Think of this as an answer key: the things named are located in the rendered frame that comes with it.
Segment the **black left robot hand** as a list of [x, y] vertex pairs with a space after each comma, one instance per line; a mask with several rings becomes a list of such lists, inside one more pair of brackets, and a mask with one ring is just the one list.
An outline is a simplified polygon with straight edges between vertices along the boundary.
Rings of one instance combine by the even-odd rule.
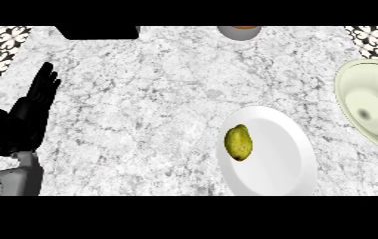
[[27, 95], [17, 100], [9, 112], [0, 109], [0, 156], [36, 151], [40, 147], [60, 84], [54, 64], [46, 62]]

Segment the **white plate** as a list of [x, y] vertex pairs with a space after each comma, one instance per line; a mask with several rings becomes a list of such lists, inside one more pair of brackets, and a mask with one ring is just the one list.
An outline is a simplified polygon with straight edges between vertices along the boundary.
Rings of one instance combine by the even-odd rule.
[[[243, 124], [253, 151], [237, 161], [225, 148], [228, 131]], [[241, 108], [226, 119], [217, 142], [217, 161], [235, 195], [312, 195], [318, 184], [318, 162], [305, 131], [294, 120], [265, 106]]]

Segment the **pale green bowl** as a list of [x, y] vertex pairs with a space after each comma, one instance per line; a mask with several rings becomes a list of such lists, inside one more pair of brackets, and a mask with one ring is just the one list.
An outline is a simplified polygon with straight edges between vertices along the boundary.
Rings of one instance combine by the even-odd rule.
[[334, 92], [343, 113], [364, 136], [378, 145], [378, 60], [350, 61], [339, 70]]

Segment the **black appliance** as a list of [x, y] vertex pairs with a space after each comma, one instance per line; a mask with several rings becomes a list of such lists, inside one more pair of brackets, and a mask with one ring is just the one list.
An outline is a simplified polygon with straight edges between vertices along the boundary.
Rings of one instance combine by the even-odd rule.
[[135, 40], [139, 38], [139, 26], [58, 26], [70, 40]]

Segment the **grey cup with orange content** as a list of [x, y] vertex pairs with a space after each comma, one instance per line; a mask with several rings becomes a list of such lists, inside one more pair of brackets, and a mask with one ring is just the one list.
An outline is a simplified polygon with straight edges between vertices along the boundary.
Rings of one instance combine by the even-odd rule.
[[253, 28], [237, 28], [234, 26], [219, 26], [217, 29], [226, 38], [237, 41], [251, 40], [262, 31], [260, 26], [254, 26]]

